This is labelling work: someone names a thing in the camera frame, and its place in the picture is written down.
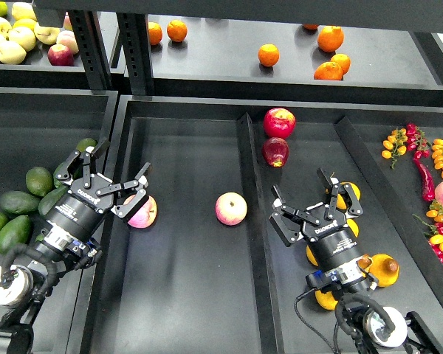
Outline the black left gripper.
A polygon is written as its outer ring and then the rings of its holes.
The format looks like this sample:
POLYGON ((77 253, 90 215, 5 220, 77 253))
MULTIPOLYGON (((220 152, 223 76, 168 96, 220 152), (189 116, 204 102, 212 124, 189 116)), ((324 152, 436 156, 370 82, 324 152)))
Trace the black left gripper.
POLYGON ((127 182, 113 184, 112 180, 96 172, 96 160, 109 148, 104 139, 84 152, 74 150, 65 160, 72 164, 75 173, 82 170, 82 178, 74 180, 64 194, 45 216, 52 226, 59 226, 73 238, 86 243, 99 227, 103 216, 112 212, 129 221, 148 201, 147 175, 151 163, 146 162, 136 176, 127 182))

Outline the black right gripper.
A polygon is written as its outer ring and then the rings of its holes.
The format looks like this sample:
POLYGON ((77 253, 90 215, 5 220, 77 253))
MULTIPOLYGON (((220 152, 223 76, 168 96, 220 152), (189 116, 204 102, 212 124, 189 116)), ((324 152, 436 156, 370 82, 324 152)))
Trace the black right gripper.
POLYGON ((346 222, 361 216, 363 208, 350 183, 334 181, 321 167, 317 169, 317 176, 327 190, 326 197, 305 212, 288 206, 278 185, 273 185, 271 191, 275 199, 269 221, 285 246, 292 246, 304 237, 319 268, 327 272, 365 254, 346 222), (346 205, 344 213, 337 210, 339 195, 346 205), (320 223, 310 223, 310 216, 320 223))

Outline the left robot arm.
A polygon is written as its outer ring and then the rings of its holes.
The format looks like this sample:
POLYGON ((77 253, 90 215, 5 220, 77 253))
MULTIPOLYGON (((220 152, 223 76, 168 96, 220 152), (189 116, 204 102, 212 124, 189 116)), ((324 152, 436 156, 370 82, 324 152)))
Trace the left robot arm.
POLYGON ((93 234, 112 212, 124 221, 148 201, 150 163, 126 182, 114 183, 95 169, 108 141, 74 150, 56 171, 66 192, 45 214, 47 227, 34 245, 17 243, 0 265, 0 353, 31 353, 33 324, 45 299, 70 271, 93 266, 101 257, 93 234))

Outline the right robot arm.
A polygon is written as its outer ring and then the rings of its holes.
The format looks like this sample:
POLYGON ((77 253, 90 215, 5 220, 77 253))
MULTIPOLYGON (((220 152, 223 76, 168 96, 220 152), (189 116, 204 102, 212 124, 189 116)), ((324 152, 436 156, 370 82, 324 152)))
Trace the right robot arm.
POLYGON ((317 262, 316 272, 306 276, 307 291, 335 300, 334 332, 343 331, 358 353, 378 353, 403 347, 407 353, 443 353, 443 346, 418 313, 402 315, 371 298, 380 281, 371 269, 376 261, 363 252, 348 221, 363 214, 350 183, 341 183, 323 169, 317 174, 325 199, 304 210, 289 206, 278 186, 269 221, 286 246, 304 240, 317 262))

